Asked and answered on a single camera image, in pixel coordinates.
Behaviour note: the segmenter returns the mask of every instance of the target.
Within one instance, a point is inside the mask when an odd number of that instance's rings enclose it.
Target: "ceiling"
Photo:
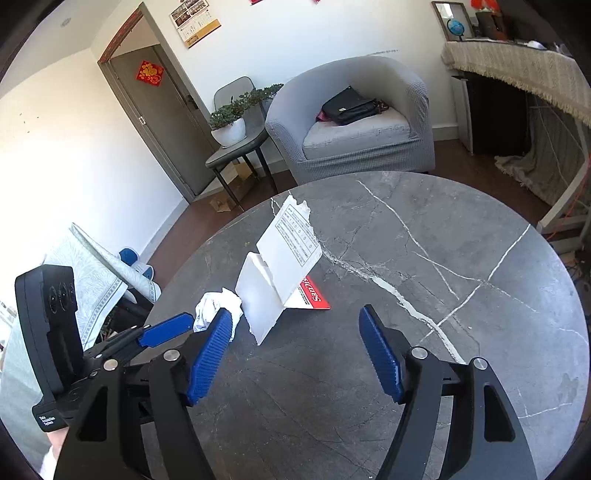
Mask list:
[[[0,98],[39,70],[90,48],[101,26],[120,2],[65,0],[41,22],[17,54],[0,83]]]

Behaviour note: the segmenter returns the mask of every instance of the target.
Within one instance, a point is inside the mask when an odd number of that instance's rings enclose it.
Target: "screw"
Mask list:
[[[424,358],[427,358],[427,351],[420,346],[416,346],[415,348],[413,348],[411,350],[411,353],[413,355],[414,358],[418,358],[419,360],[423,360]]]
[[[115,360],[114,358],[109,358],[104,364],[103,364],[103,368],[105,370],[107,370],[108,372],[112,372],[115,368],[117,368],[117,365],[119,365],[119,362],[117,360]]]
[[[166,350],[163,355],[167,362],[174,362],[175,360],[178,360],[180,356],[181,354],[178,350]]]
[[[478,370],[486,370],[486,368],[488,367],[488,362],[486,360],[484,360],[483,358],[476,357],[474,359],[474,366]]]

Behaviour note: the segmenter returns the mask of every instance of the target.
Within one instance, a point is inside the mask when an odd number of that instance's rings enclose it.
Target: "gray armchair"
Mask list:
[[[349,85],[390,110],[342,127],[316,122],[322,105]],[[338,60],[298,75],[277,93],[265,126],[298,184],[359,171],[435,168],[427,88],[387,57]]]

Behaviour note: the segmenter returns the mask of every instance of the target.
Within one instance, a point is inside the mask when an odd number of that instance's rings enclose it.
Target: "door handle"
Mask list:
[[[185,102],[186,102],[187,106],[189,104],[191,104],[195,107],[195,110],[199,110],[197,102],[195,102],[195,100],[193,99],[193,97],[191,95],[187,95],[187,98],[185,98]]]

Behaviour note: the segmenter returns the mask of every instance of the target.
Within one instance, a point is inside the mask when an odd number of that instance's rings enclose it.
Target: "green plant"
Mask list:
[[[218,130],[234,123],[239,118],[242,118],[244,112],[250,107],[274,97],[281,87],[283,87],[283,84],[278,83],[267,88],[254,89],[251,92],[240,95],[236,100],[232,97],[228,105],[221,106],[211,114],[209,125],[212,127],[212,130]]]

